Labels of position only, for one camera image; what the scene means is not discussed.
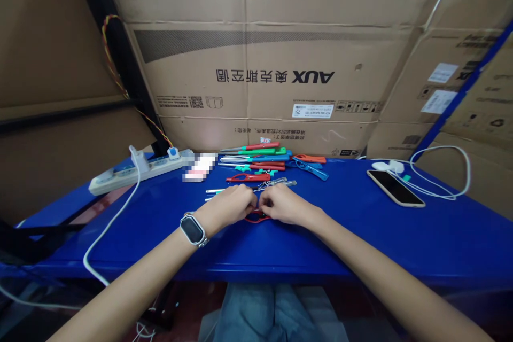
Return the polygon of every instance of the smartwatch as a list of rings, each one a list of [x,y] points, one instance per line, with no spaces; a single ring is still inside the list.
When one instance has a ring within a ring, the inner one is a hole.
[[[205,246],[208,243],[205,230],[201,227],[198,220],[192,216],[194,212],[186,212],[180,221],[180,228],[183,233],[194,246],[198,248]]]

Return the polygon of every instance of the red handled tool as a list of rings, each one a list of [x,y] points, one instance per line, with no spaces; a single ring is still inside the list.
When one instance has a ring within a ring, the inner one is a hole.
[[[252,217],[254,217],[255,215],[257,215],[258,217],[256,220],[253,220]],[[261,212],[259,208],[250,212],[249,214],[246,215],[246,218],[244,218],[244,220],[249,223],[260,223],[260,222],[263,222],[264,220],[268,220],[268,219],[272,219],[272,218],[270,216],[267,216],[263,212]]]
[[[277,169],[280,171],[285,171],[285,162],[253,162],[255,166],[259,166],[258,168],[267,168],[266,166],[275,166],[275,167],[283,167],[283,169],[279,168],[271,168],[271,169]]]
[[[221,152],[226,151],[248,151],[248,150],[261,150],[265,148],[277,148],[279,147],[279,142],[272,142],[272,143],[262,143],[262,144],[255,144],[251,146],[244,146],[244,147],[238,147],[235,149],[222,149]]]
[[[237,164],[237,163],[219,163],[218,166],[228,166],[228,167],[235,167],[238,171],[249,171],[252,169],[263,169],[263,170],[277,170],[277,171],[285,171],[285,166],[276,166],[276,165],[270,165],[270,166],[258,166],[256,164]]]
[[[325,157],[311,157],[310,155],[297,154],[294,155],[293,158],[298,158],[299,160],[302,160],[305,163],[326,163]]]
[[[268,182],[271,180],[271,175],[251,175],[251,174],[237,174],[231,178],[226,178],[227,182]]]

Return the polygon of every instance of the hand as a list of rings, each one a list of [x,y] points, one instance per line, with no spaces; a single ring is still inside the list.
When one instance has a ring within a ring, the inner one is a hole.
[[[238,184],[218,193],[202,205],[194,216],[210,238],[223,227],[244,219],[256,206],[257,196],[253,190],[245,184]]]
[[[259,207],[273,219],[303,227],[307,227],[313,217],[325,215],[319,207],[307,202],[283,183],[267,187],[260,195]]]

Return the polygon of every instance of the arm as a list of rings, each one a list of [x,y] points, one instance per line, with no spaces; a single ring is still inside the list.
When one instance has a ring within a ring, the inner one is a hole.
[[[253,191],[240,184],[216,195],[194,216],[211,239],[223,227],[243,219],[256,205]],[[182,230],[176,229],[94,297],[48,341],[120,340],[196,250]]]
[[[413,275],[287,186],[267,188],[260,196],[260,209],[273,219],[312,231],[414,338],[429,342],[492,341],[478,325]]]

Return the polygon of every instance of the smartphone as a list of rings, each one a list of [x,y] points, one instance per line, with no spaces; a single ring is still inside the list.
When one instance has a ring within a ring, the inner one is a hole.
[[[426,203],[387,171],[368,170],[367,175],[399,206],[417,208],[426,206]]]

